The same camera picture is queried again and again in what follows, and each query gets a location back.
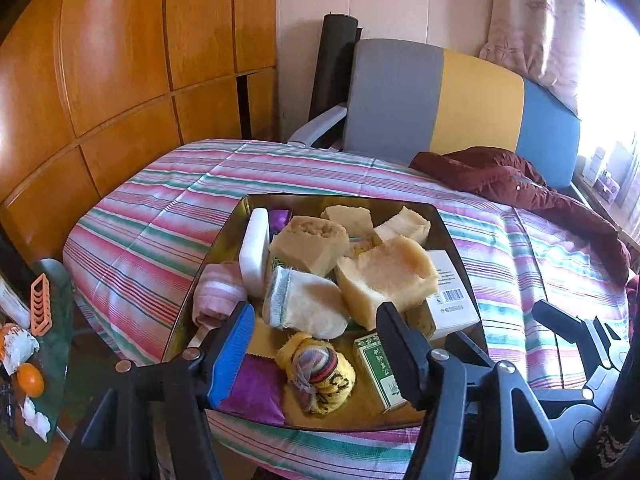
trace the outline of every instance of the green box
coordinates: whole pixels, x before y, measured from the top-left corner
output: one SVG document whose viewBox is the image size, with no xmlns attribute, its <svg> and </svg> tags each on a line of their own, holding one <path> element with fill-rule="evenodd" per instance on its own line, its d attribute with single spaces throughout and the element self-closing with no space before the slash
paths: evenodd
<svg viewBox="0 0 640 480">
<path fill-rule="evenodd" d="M 396 378 L 391 371 L 378 334 L 373 333 L 356 339 L 353 342 L 353 352 L 362 368 L 369 375 L 384 411 L 388 412 L 402 406 L 406 400 L 400 394 Z"/>
</svg>

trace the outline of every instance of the table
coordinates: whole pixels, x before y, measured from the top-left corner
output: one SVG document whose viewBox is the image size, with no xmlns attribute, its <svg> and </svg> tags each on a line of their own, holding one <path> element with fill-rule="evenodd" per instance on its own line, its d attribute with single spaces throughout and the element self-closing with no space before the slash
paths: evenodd
<svg viewBox="0 0 640 480">
<path fill-rule="evenodd" d="M 40 351 L 29 359 L 42 372 L 45 381 L 44 393 L 33 399 L 33 403 L 37 411 L 49 418 L 51 429 L 47 433 L 47 442 L 44 442 L 31 428 L 24 425 L 20 409 L 16 415 L 18 442 L 8 435 L 4 426 L 0 428 L 0 444 L 15 463 L 31 469 L 39 466 L 47 458 L 56 433 L 65 393 L 74 306 L 71 279 L 60 262 L 50 258 L 41 260 L 34 265 L 34 272 L 44 272 L 49 279 L 53 326 L 44 336 L 36 338 L 40 343 Z M 15 389 L 18 403 L 22 404 L 24 396 L 19 392 L 17 385 Z"/>
</svg>

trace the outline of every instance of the striped bedspread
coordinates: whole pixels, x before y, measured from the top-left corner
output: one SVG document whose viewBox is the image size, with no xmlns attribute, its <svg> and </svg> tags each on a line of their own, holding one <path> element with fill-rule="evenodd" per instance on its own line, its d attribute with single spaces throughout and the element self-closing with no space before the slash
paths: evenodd
<svg viewBox="0 0 640 480">
<path fill-rule="evenodd" d="M 64 264 L 94 328 L 138 364 L 158 362 L 217 232 L 240 198 L 260 192 L 436 205 L 471 280 L 491 357 L 515 363 L 532 386 L 577 388 L 585 380 L 575 346 L 533 321 L 535 301 L 598 315 L 626 335 L 624 291 L 609 283 L 588 243 L 548 221 L 381 160 L 235 140 L 168 153 L 73 228 Z M 225 445 L 291 479 L 401 479 L 418 431 L 289 431 L 213 412 L 209 420 Z M 468 476 L 468 463 L 460 461 L 457 475 Z"/>
</svg>

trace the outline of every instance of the orange plastic holder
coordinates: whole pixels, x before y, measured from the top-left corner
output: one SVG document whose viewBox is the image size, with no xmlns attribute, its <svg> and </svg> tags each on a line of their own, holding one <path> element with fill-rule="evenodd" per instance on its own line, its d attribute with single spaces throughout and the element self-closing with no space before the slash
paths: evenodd
<svg viewBox="0 0 640 480">
<path fill-rule="evenodd" d="M 43 273 L 31 283 L 31 334 L 45 335 L 52 326 L 49 280 Z"/>
</svg>

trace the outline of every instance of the orange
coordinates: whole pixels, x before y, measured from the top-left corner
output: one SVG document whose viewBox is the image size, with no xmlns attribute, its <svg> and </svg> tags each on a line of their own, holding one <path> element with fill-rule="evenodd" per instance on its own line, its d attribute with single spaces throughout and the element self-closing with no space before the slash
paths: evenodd
<svg viewBox="0 0 640 480">
<path fill-rule="evenodd" d="M 21 364 L 18 368 L 18 384 L 22 390 L 35 399 L 44 391 L 44 379 L 40 371 L 32 364 Z"/>
</svg>

